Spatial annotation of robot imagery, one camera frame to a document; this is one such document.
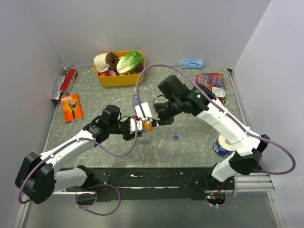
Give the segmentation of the orange drink bottle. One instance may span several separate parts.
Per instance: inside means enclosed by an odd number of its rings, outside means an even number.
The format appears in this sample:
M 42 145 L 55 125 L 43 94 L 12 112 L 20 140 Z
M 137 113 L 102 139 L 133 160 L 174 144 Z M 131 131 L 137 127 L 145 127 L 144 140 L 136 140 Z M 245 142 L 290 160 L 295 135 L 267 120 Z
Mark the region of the orange drink bottle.
M 152 131 L 154 129 L 154 127 L 153 127 L 153 125 L 152 125 L 152 123 L 150 121 L 144 121 L 142 124 L 143 124 L 142 125 L 143 126 L 143 130 L 145 132 L 150 132 L 150 131 Z

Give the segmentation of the clear blue water bottle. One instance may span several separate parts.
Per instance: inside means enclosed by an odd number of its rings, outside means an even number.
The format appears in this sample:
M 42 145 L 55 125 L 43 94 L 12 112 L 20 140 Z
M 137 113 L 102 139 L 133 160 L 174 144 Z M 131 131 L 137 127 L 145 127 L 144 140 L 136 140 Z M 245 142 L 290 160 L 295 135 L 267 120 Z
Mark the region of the clear blue water bottle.
M 137 94 L 133 94 L 132 96 L 132 108 L 133 108 L 133 111 L 135 114 L 137 114 L 136 112 L 136 106 L 138 106 L 139 103 L 138 103 L 138 99 L 137 99 Z

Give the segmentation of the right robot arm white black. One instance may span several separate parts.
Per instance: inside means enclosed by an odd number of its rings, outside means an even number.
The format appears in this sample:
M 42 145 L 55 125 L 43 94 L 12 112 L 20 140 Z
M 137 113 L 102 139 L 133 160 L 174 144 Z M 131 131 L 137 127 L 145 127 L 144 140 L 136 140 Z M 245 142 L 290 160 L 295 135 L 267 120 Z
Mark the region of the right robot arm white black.
M 171 124 L 180 113 L 192 114 L 212 126 L 234 147 L 234 152 L 215 164 L 207 177 L 212 189 L 219 189 L 226 179 L 236 174 L 249 175 L 256 168 L 268 143 L 260 140 L 258 134 L 250 132 L 238 119 L 232 120 L 232 114 L 225 111 L 221 101 L 209 89 L 204 85 L 189 89 L 175 75 L 164 79 L 158 88 L 168 100 L 154 105 L 160 125 Z

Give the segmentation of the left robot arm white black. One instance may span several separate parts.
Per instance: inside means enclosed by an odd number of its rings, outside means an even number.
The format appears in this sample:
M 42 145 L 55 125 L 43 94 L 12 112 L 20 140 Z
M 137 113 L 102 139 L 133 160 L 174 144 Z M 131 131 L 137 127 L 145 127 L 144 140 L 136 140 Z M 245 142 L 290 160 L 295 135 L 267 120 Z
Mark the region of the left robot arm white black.
M 76 136 L 60 146 L 37 155 L 29 153 L 23 160 L 15 180 L 20 189 L 18 201 L 24 204 L 22 195 L 40 204 L 53 192 L 80 187 L 84 191 L 93 188 L 94 174 L 85 167 L 62 171 L 61 168 L 79 156 L 109 138 L 111 134 L 121 134 L 126 141 L 136 140 L 143 130 L 143 122 L 135 115 L 120 120 L 120 109 L 108 105 L 101 115 L 95 117 Z

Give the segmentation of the yellow plastic basket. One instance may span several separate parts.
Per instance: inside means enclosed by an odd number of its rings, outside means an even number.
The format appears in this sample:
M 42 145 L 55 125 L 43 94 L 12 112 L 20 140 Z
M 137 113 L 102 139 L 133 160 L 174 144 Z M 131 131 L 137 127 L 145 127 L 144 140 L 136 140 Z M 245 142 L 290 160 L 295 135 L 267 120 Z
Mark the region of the yellow plastic basket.
M 118 58 L 131 53 L 133 51 L 114 51 Z M 103 87 L 117 87 L 117 86 L 133 86 L 139 80 L 141 84 L 144 80 L 144 76 L 138 79 L 139 74 L 146 67 L 145 58 L 142 52 L 138 51 L 143 56 L 143 62 L 137 67 L 133 72 L 129 72 L 128 74 L 121 75 L 116 71 L 109 70 L 107 72 L 98 73 L 96 67 L 94 66 L 94 73 L 99 80 L 100 84 Z

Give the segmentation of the blue tissue pack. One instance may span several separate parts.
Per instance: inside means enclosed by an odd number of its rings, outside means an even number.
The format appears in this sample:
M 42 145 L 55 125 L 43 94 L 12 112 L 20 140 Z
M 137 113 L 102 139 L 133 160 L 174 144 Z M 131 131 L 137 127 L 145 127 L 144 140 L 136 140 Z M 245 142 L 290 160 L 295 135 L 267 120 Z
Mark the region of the blue tissue pack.
M 181 61 L 179 67 L 184 69 L 203 69 L 205 64 L 203 62 Z

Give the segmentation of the orange razor box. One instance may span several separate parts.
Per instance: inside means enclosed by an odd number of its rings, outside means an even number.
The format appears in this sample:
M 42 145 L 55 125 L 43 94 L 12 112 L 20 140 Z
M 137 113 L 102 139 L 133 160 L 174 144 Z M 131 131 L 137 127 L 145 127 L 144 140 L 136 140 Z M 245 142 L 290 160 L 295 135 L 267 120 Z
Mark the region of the orange razor box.
M 61 106 L 66 124 L 83 119 L 84 116 L 78 94 L 63 96 L 61 98 Z

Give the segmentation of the red snack bag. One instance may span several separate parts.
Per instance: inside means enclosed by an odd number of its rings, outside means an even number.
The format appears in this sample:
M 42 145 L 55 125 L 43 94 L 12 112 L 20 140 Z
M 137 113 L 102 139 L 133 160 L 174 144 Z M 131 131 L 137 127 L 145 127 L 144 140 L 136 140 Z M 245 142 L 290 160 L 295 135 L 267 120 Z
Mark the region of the red snack bag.
M 224 83 L 224 75 L 221 73 L 202 73 L 196 76 L 195 82 L 198 85 L 204 85 L 219 100 L 226 98 L 226 88 Z

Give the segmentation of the plush cabbage toy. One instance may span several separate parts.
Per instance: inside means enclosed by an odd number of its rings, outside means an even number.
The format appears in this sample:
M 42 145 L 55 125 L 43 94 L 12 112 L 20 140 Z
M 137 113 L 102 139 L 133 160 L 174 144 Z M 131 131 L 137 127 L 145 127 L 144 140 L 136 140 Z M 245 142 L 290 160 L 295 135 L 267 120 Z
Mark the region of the plush cabbage toy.
M 142 62 L 143 56 L 138 51 L 133 51 L 119 59 L 116 70 L 119 74 L 125 75 L 136 70 Z

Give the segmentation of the white blue can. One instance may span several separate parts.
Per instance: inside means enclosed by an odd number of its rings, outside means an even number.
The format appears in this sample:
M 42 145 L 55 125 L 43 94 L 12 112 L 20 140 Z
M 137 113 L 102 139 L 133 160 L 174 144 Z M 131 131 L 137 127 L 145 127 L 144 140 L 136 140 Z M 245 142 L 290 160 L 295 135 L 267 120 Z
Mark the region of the white blue can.
M 235 151 L 235 148 L 223 135 L 220 134 L 213 144 L 213 151 L 218 156 L 226 158 Z

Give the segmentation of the brown beige plush toy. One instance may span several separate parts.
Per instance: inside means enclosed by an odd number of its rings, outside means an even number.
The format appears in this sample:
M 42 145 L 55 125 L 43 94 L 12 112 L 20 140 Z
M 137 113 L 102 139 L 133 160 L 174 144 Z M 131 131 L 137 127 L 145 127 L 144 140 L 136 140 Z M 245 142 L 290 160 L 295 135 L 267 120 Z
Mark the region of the brown beige plush toy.
M 99 54 L 94 58 L 94 66 L 98 73 L 107 72 L 109 70 L 116 71 L 118 62 L 119 58 L 113 52 Z

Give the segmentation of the red box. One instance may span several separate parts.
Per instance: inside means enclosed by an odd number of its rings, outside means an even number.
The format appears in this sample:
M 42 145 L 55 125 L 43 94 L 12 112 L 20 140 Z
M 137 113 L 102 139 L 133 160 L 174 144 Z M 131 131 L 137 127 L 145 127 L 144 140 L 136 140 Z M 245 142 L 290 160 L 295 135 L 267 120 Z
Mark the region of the red box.
M 78 77 L 77 70 L 74 68 L 70 68 L 61 85 L 60 91 L 65 95 L 70 95 L 77 77 Z

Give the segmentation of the purple grey box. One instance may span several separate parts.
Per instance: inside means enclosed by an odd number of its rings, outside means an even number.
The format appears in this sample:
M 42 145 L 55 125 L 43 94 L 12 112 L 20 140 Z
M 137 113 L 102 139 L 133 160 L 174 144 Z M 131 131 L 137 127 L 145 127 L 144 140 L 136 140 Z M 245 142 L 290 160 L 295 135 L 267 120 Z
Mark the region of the purple grey box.
M 55 104 L 58 104 L 60 102 L 60 98 L 62 96 L 62 92 L 60 90 L 63 82 L 65 80 L 65 76 L 57 76 L 56 82 L 53 88 L 53 92 L 51 95 L 51 101 Z

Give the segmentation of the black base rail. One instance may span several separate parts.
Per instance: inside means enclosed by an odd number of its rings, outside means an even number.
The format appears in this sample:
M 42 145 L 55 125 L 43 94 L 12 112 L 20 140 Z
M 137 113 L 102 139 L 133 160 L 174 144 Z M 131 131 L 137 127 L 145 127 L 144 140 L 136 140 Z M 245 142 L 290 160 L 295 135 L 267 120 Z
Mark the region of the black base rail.
M 89 179 L 68 192 L 95 192 L 97 202 L 108 202 L 121 195 L 122 200 L 191 199 L 205 200 L 205 192 L 232 190 L 232 178 L 208 184 L 210 168 L 81 168 Z

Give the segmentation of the aluminium frame rail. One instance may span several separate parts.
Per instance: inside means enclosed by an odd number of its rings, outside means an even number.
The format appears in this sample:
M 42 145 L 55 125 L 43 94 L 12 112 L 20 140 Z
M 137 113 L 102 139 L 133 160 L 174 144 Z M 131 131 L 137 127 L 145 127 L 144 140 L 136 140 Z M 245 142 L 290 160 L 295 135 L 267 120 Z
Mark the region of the aluminium frame rail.
M 236 190 L 240 192 L 275 191 L 269 174 L 252 173 L 248 176 L 236 176 Z

